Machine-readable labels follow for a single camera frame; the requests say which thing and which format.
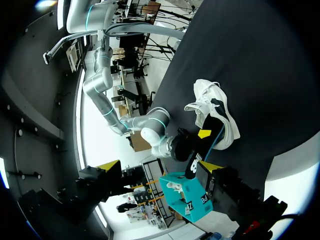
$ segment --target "cable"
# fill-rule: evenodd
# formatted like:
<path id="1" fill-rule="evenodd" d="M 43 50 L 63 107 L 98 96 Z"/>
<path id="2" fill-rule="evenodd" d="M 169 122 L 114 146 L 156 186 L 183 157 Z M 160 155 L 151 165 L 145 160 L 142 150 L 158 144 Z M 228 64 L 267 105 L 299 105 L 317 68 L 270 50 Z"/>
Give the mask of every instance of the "cable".
<path id="1" fill-rule="evenodd" d="M 183 23 L 183 24 L 187 24 L 187 25 L 189 25 L 189 23 L 187 23 L 187 22 L 180 21 L 180 20 L 178 20 L 178 19 L 174 19 L 174 18 L 168 18 L 168 17 L 160 16 L 160 17 L 157 17 L 157 19 L 171 19 L 171 20 L 174 20 L 174 21 L 177 21 L 177 22 L 180 22 L 180 23 Z"/>
<path id="2" fill-rule="evenodd" d="M 168 39 L 166 40 L 166 45 L 167 45 L 167 46 L 169 45 L 169 43 L 168 43 L 169 38 L 171 38 L 171 36 L 169 36 Z"/>
<path id="3" fill-rule="evenodd" d="M 117 27 L 120 27 L 120 26 L 135 26 L 135 25 L 140 25 L 140 24 L 146 24 L 146 25 L 150 25 L 149 23 L 146 23 L 146 22 L 133 22 L 133 23 L 116 23 L 116 24 L 113 24 L 111 25 L 110 27 L 108 27 L 106 30 L 102 31 L 103 34 L 107 37 L 121 37 L 121 35 L 110 35 L 108 34 L 108 32 L 111 30 L 111 29 L 114 29 L 114 28 L 117 28 Z M 123 34 L 123 36 L 130 36 L 130 35 L 137 35 L 137 34 L 143 34 L 143 33 L 138 33 L 138 32 L 130 32 L 129 34 Z"/>
<path id="4" fill-rule="evenodd" d="M 166 16 L 166 14 L 165 13 L 163 13 L 163 12 L 160 12 L 160 11 L 154 11 L 154 10 L 149 10 L 149 9 L 142 9 L 142 8 L 137 8 L 136 10 L 145 10 L 145 11 L 148 11 L 148 12 L 154 12 L 154 13 L 157 13 L 157 14 L 160 14 L 161 16 L 163 16 L 163 17 L 165 17 Z"/>
<path id="5" fill-rule="evenodd" d="M 17 128 L 16 127 L 14 127 L 14 128 L 15 128 L 15 130 L 14 130 L 14 137 L 13 137 L 13 160 L 14 160 L 14 163 L 15 163 L 16 173 L 19 173 L 18 165 L 17 165 L 17 152 L 16 152 Z M 18 186 L 18 190 L 19 190 L 20 196 L 22 196 L 22 191 L 21 191 L 21 188 L 20 188 L 18 176 L 16 176 L 15 179 L 16 179 L 16 185 Z"/>
<path id="6" fill-rule="evenodd" d="M 125 55 L 125 53 L 117 53 L 117 54 L 113 54 L 114 56 L 116 56 L 116 55 Z M 147 59 L 153 59 L 153 58 L 155 58 L 155 59 L 160 59 L 160 60 L 165 60 L 165 61 L 169 61 L 169 60 L 167 60 L 167 57 L 165 57 L 165 56 L 153 56 L 153 55 L 151 55 L 151 54 L 148 54 L 148 53 L 137 53 L 137 55 L 139 56 L 139 57 L 143 57 L 143 58 L 147 58 Z"/>
<path id="7" fill-rule="evenodd" d="M 17 142 L 17 128 L 15 128 L 14 137 L 13 137 L 13 160 L 15 164 L 15 171 L 18 173 L 19 170 L 17 165 L 16 142 Z"/>
<path id="8" fill-rule="evenodd" d="M 155 45 L 157 45 L 160 49 L 162 49 L 162 47 L 158 44 L 158 43 L 156 43 L 155 41 L 153 41 L 152 39 L 151 39 L 151 37 L 149 37 L 149 40 L 151 40 L 152 42 L 154 42 L 155 43 Z M 165 52 L 163 52 L 164 53 L 164 55 L 170 60 L 170 62 L 171 62 L 171 59 L 168 57 L 168 55 L 165 53 Z"/>
<path id="9" fill-rule="evenodd" d="M 212 143 L 212 145 L 211 145 L 211 148 L 209 149 L 208 153 L 207 153 L 206 156 L 205 156 L 205 159 L 204 159 L 205 162 L 207 161 L 207 159 L 208 159 L 208 157 L 209 157 L 209 154 L 211 153 L 212 148 L 216 145 L 216 143 L 217 143 L 217 141 L 218 141 L 218 138 L 220 137 L 220 135 L 222 134 L 222 132 L 223 132 L 224 129 L 225 129 L 225 125 L 223 125 L 223 127 L 221 128 L 218 136 L 216 136 L 215 140 L 213 141 L 213 143 Z"/>
<path id="10" fill-rule="evenodd" d="M 142 160 L 139 162 L 139 164 L 140 164 L 142 161 L 144 161 L 144 160 L 146 160 L 147 158 L 150 158 L 150 157 L 152 157 L 152 155 L 149 155 L 149 156 L 145 157 L 144 159 L 142 159 Z"/>
<path id="11" fill-rule="evenodd" d="M 147 7 L 148 5 L 135 5 L 135 7 Z M 196 10 L 198 9 L 199 7 L 196 7 L 195 9 L 193 8 L 187 8 L 187 7 L 179 7 L 179 6 L 167 6 L 167 5 L 160 5 L 159 6 L 160 8 L 161 7 L 165 7 L 165 8 L 175 8 L 175 9 L 188 9 L 188 10 Z"/>
<path id="12" fill-rule="evenodd" d="M 283 220 L 283 219 L 299 219 L 300 215 L 298 214 L 287 214 L 287 215 L 282 215 L 281 217 L 278 218 L 277 221 Z"/>

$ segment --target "shoe lace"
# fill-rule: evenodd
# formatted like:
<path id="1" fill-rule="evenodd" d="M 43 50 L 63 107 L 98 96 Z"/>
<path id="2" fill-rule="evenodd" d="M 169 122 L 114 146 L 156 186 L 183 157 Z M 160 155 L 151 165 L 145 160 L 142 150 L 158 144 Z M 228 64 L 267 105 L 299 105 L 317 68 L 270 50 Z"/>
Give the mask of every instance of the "shoe lace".
<path id="1" fill-rule="evenodd" d="M 210 89 L 210 87 L 212 87 L 213 85 L 218 85 L 219 88 L 220 88 L 220 83 L 218 83 L 217 81 L 213 81 L 212 83 L 210 83 L 210 84 L 208 85 L 208 87 L 206 87 L 206 88 L 202 91 L 202 93 L 201 93 L 198 101 L 200 101 L 200 102 L 205 102 L 206 104 L 209 104 L 209 105 L 211 104 L 211 99 L 208 99 L 208 98 L 206 97 L 206 93 L 208 92 L 208 90 Z"/>

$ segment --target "workbench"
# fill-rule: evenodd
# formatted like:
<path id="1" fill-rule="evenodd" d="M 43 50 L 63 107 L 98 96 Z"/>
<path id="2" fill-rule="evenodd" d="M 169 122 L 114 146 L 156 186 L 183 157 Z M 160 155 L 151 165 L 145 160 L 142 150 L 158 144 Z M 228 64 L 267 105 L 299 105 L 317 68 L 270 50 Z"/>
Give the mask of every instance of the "workbench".
<path id="1" fill-rule="evenodd" d="M 304 143 L 320 130 L 320 94 L 315 70 L 297 33 L 270 3 L 204 0 L 157 91 L 151 108 L 171 115 L 166 128 L 197 133 L 197 79 L 219 82 L 240 131 L 226 150 L 212 150 L 208 162 L 231 166 L 264 194 L 274 156 Z M 165 160 L 169 172 L 186 162 Z"/>

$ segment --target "metal rack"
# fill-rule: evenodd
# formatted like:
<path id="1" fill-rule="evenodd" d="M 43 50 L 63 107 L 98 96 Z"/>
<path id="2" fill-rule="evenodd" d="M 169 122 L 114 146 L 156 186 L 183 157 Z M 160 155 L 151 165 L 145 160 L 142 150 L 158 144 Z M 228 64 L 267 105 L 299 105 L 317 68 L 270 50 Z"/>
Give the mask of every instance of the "metal rack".
<path id="1" fill-rule="evenodd" d="M 165 172 L 165 171 L 164 171 L 164 168 L 163 168 L 163 166 L 162 166 L 161 160 L 160 160 L 159 158 L 157 158 L 157 159 L 155 159 L 155 160 L 148 161 L 148 162 L 143 162 L 143 163 L 142 163 L 142 167 L 143 167 L 143 170 L 144 170 L 144 172 L 145 172 L 145 176 L 146 176 L 148 182 L 153 182 L 153 181 L 157 180 L 157 179 L 154 179 L 154 176 L 152 175 L 152 171 L 151 171 L 151 168 L 150 168 L 150 164 L 151 164 L 151 163 L 154 163 L 154 162 L 158 162 L 158 165 L 159 165 L 159 168 L 160 168 L 160 171 L 161 171 L 161 175 L 163 175 L 164 172 Z M 150 188 L 151 188 L 151 190 L 152 190 L 152 195 L 153 195 L 153 198 L 154 198 L 154 199 L 159 198 L 159 197 L 162 197 L 162 196 L 164 195 L 163 191 L 158 191 L 158 189 L 157 189 L 157 187 L 156 187 L 155 184 L 151 184 L 151 185 L 150 185 Z M 167 214 L 167 212 L 166 212 L 166 210 L 165 210 L 165 208 L 164 208 L 164 205 L 163 205 L 162 198 L 156 200 L 156 201 L 155 201 L 155 204 L 156 204 L 156 206 L 157 206 L 158 209 L 159 209 L 159 212 L 160 212 L 160 214 L 161 214 L 161 216 L 162 216 L 162 218 L 163 218 L 163 220 L 164 220 L 164 222 L 165 222 L 165 225 L 166 225 L 167 227 L 169 227 L 170 224 L 173 222 L 174 218 L 173 218 L 172 215 L 168 215 L 168 214 Z M 166 223 L 166 220 L 169 219 L 169 218 L 172 218 L 172 221 L 171 221 L 169 224 L 167 224 L 167 223 Z"/>

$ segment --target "robotic arm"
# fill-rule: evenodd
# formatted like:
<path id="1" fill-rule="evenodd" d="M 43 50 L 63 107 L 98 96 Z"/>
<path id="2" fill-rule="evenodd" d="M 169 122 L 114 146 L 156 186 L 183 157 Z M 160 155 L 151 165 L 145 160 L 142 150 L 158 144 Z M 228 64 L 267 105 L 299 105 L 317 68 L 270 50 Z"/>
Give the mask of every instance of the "robotic arm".
<path id="1" fill-rule="evenodd" d="M 95 51 L 95 74 L 83 83 L 83 91 L 92 99 L 115 133 L 123 135 L 131 130 L 141 131 L 141 136 L 151 145 L 151 151 L 155 157 L 170 157 L 172 138 L 165 136 L 165 129 L 169 123 L 170 115 L 164 108 L 154 108 L 147 115 L 143 116 L 122 117 L 118 119 L 114 107 L 103 94 L 103 92 L 113 86 L 110 71 L 112 54 L 113 51 L 110 47 L 106 50 L 98 48 Z"/>
<path id="2" fill-rule="evenodd" d="M 103 30 L 104 34 L 101 47 L 94 53 L 94 75 L 83 83 L 83 91 L 92 99 L 115 133 L 124 135 L 131 130 L 141 131 L 141 136 L 151 145 L 151 152 L 155 157 L 170 157 L 173 138 L 165 136 L 165 129 L 169 123 L 170 115 L 164 108 L 157 107 L 144 116 L 134 118 L 122 117 L 118 119 L 113 105 L 103 94 L 103 92 L 113 86 L 110 69 L 113 51 L 109 47 L 109 36 L 114 33 L 134 32 L 155 33 L 182 39 L 184 33 L 146 23 L 112 24 L 113 16 L 118 7 L 118 1 L 116 0 L 96 4 L 90 4 L 88 0 L 71 1 L 67 18 L 68 32 L 79 34 L 79 32 L 84 31 Z"/>

